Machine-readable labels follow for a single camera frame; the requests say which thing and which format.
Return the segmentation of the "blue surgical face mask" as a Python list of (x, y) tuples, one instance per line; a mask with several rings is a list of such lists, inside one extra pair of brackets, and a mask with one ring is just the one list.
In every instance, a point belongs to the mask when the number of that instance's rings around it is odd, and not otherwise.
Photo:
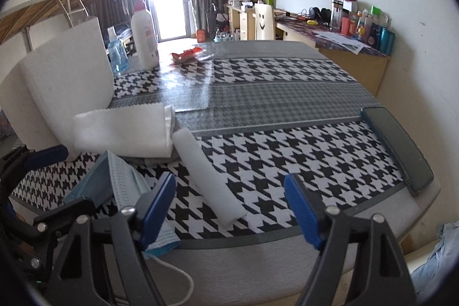
[(110, 151), (97, 159), (82, 180), (64, 198), (71, 203), (80, 197), (93, 201), (96, 208), (115, 201), (117, 208), (134, 206), (141, 195), (156, 190), (157, 182), (144, 177), (125, 160)]

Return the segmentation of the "white foam sheet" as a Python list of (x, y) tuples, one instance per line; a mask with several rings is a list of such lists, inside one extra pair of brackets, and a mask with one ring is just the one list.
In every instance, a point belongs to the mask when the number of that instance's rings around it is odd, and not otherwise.
[(166, 159), (173, 154), (175, 109), (163, 103), (93, 110), (73, 117), (75, 146), (123, 158)]

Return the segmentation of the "white foam roll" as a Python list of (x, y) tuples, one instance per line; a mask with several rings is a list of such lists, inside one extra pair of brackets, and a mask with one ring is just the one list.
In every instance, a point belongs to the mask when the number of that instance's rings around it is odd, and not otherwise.
[(208, 160), (188, 128), (174, 132), (171, 137), (181, 161), (188, 170), (190, 180), (197, 186), (220, 224), (228, 228), (244, 217), (247, 210), (228, 187), (226, 179)]

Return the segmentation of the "white styrofoam box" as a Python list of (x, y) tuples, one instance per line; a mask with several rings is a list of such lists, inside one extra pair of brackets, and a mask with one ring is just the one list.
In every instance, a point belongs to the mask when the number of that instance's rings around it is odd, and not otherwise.
[(73, 118), (106, 109), (114, 76), (98, 18), (64, 31), (28, 53), (1, 82), (1, 109), (18, 138), (40, 151), (66, 146), (78, 158)]

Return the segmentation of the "black smartphone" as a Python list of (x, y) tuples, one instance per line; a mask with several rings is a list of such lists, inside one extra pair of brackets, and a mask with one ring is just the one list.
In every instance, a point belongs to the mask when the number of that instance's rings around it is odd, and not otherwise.
[(363, 107), (362, 119), (395, 160), (413, 196), (422, 193), (434, 181), (433, 170), (408, 132), (384, 107)]

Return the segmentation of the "blue sanitizer bottle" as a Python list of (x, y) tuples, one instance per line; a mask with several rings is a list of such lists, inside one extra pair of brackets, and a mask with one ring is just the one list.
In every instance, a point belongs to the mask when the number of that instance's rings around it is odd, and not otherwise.
[(107, 29), (107, 32), (109, 37), (108, 52), (110, 66), (112, 68), (113, 73), (116, 76), (119, 76), (130, 68), (128, 56), (126, 54), (124, 45), (117, 37), (115, 28), (111, 26)]

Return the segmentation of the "metal bunk bed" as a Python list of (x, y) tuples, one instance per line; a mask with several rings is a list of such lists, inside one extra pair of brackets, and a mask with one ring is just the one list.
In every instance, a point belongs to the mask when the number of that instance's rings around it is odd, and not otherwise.
[(33, 49), (30, 30), (33, 26), (62, 15), (69, 27), (76, 24), (75, 16), (86, 20), (90, 6), (98, 0), (5, 0), (1, 11), (1, 43), (22, 35), (27, 50)]

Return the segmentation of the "red snack wrapper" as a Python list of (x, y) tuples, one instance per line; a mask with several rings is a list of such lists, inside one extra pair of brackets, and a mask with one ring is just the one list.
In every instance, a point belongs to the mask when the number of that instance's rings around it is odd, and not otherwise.
[(200, 46), (192, 47), (191, 49), (184, 50), (181, 53), (171, 53), (173, 65), (190, 64), (193, 61), (203, 61), (213, 56), (208, 50)]

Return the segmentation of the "white spray bottle red trigger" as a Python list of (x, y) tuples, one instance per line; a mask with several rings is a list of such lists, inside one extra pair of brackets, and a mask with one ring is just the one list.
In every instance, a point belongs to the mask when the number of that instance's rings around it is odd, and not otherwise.
[(152, 70), (159, 64), (158, 44), (153, 17), (144, 0), (133, 0), (131, 30), (142, 70)]

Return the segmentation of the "houndstooth tablecloth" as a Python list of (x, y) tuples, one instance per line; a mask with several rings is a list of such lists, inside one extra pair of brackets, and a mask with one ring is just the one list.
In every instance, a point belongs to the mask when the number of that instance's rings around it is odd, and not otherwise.
[(433, 182), (413, 196), (401, 170), (359, 113), (376, 99), (317, 52), (294, 44), (225, 43), (213, 56), (114, 78), (110, 107), (174, 106), (247, 214), (222, 227), (187, 168), (136, 160), (144, 175), (172, 172), (177, 193), (168, 224), (179, 246), (149, 271), (167, 302), (184, 296), (177, 266), (195, 280), (191, 305), (251, 305), (298, 294), (317, 252), (301, 238), (283, 182), (294, 174), (325, 203), (349, 214), (383, 214), (397, 240), (439, 195)]

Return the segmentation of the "wooden desk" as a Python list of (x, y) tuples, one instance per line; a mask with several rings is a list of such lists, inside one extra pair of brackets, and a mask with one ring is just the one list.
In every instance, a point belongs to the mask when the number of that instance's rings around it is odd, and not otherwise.
[[(256, 18), (253, 9), (241, 9), (224, 5), (229, 17), (229, 30), (238, 31), (241, 40), (254, 40), (256, 37)], [(275, 22), (275, 35), (284, 41), (301, 42), (330, 58), (363, 85), (371, 94), (379, 91), (390, 57), (370, 47), (363, 48), (358, 54), (344, 49), (329, 40), (316, 36), (316, 26), (296, 18), (282, 17)]]

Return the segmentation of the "papers on desk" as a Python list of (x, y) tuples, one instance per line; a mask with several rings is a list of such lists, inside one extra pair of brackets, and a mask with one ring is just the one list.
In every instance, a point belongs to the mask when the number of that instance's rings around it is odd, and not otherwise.
[(355, 55), (360, 54), (363, 49), (367, 48), (366, 44), (358, 40), (348, 38), (347, 36), (344, 36), (339, 33), (321, 31), (321, 32), (315, 33), (314, 35), (318, 38), (322, 38), (334, 44), (338, 44), (339, 46), (343, 47), (345, 50), (348, 50)]

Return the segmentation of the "teal bottle on desk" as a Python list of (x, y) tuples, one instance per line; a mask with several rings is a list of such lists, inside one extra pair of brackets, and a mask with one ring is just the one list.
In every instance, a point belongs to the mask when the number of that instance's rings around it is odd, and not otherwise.
[(383, 27), (380, 32), (380, 49), (382, 54), (390, 56), (394, 46), (395, 34), (387, 27)]

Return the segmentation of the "wooden smiley face chair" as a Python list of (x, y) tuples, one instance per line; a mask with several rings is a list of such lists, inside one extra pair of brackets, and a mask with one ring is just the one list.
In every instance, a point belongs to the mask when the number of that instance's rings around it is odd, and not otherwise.
[(275, 17), (271, 5), (254, 5), (256, 40), (275, 40)]

